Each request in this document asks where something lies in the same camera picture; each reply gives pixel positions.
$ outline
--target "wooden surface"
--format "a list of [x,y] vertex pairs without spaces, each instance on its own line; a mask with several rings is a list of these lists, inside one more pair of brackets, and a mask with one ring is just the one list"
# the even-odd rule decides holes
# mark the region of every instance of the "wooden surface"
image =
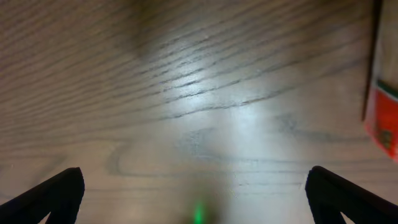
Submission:
[[376,63],[374,73],[393,88],[398,88],[397,64],[398,54],[398,29],[397,19],[398,1],[386,1],[381,9],[379,38],[376,50]]
[[77,223],[313,223],[321,165],[398,203],[361,123],[371,1],[1,0],[0,201],[67,167]]

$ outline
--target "wooden floor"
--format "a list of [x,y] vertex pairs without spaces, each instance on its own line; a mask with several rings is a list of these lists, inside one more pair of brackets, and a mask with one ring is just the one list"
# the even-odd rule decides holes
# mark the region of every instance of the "wooden floor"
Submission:
[[77,223],[313,223],[321,165],[398,203],[361,113],[371,1],[0,0],[0,202],[67,167]]

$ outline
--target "green led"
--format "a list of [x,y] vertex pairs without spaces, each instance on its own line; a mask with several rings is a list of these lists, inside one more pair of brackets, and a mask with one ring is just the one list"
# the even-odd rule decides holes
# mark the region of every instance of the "green led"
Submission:
[[194,224],[203,224],[204,223],[204,208],[201,202],[197,202],[195,206],[195,213],[193,214],[193,223]]

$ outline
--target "wood grain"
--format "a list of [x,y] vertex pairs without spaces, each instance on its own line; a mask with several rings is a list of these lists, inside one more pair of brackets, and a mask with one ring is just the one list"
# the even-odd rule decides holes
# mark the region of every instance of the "wood grain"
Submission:
[[394,9],[398,8],[397,1],[386,1],[381,9],[380,28],[377,39],[377,50],[374,65],[374,73],[380,80],[393,88],[398,87],[396,70],[397,47],[396,37],[396,13]]
[[371,1],[0,1],[0,201],[67,167],[77,223],[312,223],[324,166],[398,203],[361,124]]

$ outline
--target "green light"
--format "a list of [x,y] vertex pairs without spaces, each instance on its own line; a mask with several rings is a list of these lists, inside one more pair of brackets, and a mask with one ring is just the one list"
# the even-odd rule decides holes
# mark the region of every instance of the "green light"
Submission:
[[201,202],[197,202],[195,206],[195,213],[193,215],[193,223],[194,224],[203,224],[204,223],[204,209],[203,204]]

